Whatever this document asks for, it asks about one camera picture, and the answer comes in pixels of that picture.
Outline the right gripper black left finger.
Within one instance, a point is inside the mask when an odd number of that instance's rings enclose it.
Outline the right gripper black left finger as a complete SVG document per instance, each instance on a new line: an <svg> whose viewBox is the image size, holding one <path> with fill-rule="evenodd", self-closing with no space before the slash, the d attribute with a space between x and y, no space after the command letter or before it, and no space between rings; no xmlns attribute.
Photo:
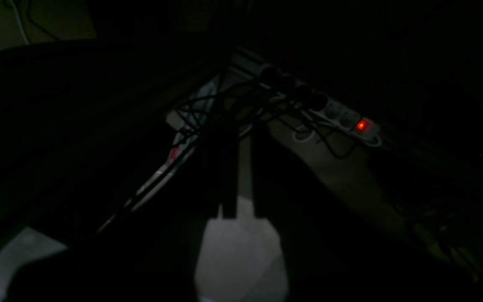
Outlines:
<svg viewBox="0 0 483 302"><path fill-rule="evenodd" d="M238 193L236 126L209 126L197 138L194 151L198 213L207 219L234 219Z"/></svg>

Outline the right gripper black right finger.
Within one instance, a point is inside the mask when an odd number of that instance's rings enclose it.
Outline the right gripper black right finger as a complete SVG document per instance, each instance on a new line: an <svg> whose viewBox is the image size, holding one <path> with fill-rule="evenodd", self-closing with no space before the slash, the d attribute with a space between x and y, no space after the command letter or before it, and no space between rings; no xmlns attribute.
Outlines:
<svg viewBox="0 0 483 302"><path fill-rule="evenodd" d="M251 172L254 213L257 218L287 219L286 158L289 149L277 140L263 122L253 125Z"/></svg>

